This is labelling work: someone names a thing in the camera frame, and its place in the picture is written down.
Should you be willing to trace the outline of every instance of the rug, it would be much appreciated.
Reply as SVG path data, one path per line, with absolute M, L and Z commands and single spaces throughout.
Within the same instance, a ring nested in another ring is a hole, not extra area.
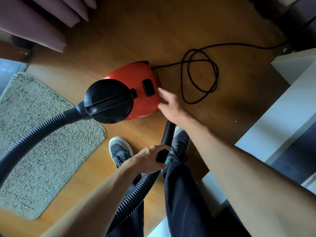
M 72 107 L 35 77 L 17 73 L 0 97 L 0 155 L 37 125 Z M 4 182 L 2 208 L 38 218 L 105 136 L 95 120 L 81 120 L 43 139 Z

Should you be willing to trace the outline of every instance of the vacuum hose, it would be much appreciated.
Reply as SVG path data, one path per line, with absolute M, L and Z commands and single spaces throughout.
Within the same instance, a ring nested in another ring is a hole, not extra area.
M 16 164 L 26 155 L 37 143 L 44 139 L 49 134 L 53 133 L 57 129 L 63 127 L 66 124 L 71 124 L 76 121 L 83 119 L 79 110 L 75 107 L 70 110 L 64 111 L 63 113 L 45 121 L 38 127 L 31 130 L 29 133 L 24 135 L 18 140 L 9 150 L 7 150 L 0 158 L 0 188 L 7 176 L 16 166 Z M 162 137 L 162 144 L 171 146 L 175 124 L 167 121 L 164 135 Z M 167 150 L 160 151 L 156 156 L 157 162 L 165 162 L 168 155 Z M 145 174 L 134 189 L 125 196 L 121 202 L 113 221 L 107 232 L 110 233 L 117 226 L 119 226 L 126 218 L 128 218 L 136 208 L 143 202 L 144 198 L 156 182 L 160 170 L 152 174 Z

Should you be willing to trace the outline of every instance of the black vacuum lid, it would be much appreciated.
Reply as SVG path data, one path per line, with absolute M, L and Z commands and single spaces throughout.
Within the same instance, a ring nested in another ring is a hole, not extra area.
M 88 88 L 84 107 L 96 121 L 113 124 L 130 114 L 136 97 L 136 91 L 124 83 L 115 79 L 102 79 Z

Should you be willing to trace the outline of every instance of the floor plank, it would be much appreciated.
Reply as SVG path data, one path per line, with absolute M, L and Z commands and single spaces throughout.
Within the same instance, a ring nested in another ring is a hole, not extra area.
M 191 48 L 222 42 L 262 46 L 283 41 L 282 34 L 263 20 L 247 0 L 102 0 L 89 22 L 65 32 L 64 53 L 37 46 L 28 72 L 73 104 L 87 88 L 113 69 L 149 60 L 151 66 L 178 62 Z M 196 105 L 184 105 L 192 115 L 230 143 L 235 143 L 288 88 L 270 62 L 280 50 L 246 47 L 206 50 L 219 66 L 218 89 Z M 206 63 L 192 65 L 192 78 L 203 89 L 214 81 Z M 158 70 L 165 89 L 179 96 L 180 66 Z M 202 96 L 184 74 L 189 101 Z M 122 136 L 137 153 L 159 144 L 166 119 L 160 112 L 145 118 L 103 125 L 107 138 L 79 168 L 43 215 L 28 221 L 0 209 L 0 232 L 5 236 L 39 236 L 81 197 L 115 171 L 108 152 L 111 137 Z M 207 168 L 194 146 L 188 166 L 195 179 Z M 165 216 L 163 180 L 159 178 L 145 199 L 147 235 Z

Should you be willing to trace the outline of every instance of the curtain fold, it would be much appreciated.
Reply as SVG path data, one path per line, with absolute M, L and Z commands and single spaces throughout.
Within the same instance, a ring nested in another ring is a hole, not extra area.
M 69 27 L 80 21 L 79 16 L 89 20 L 85 4 L 97 8 L 95 0 L 33 1 Z M 59 52 L 66 46 L 62 33 L 22 0 L 0 0 L 0 29 Z

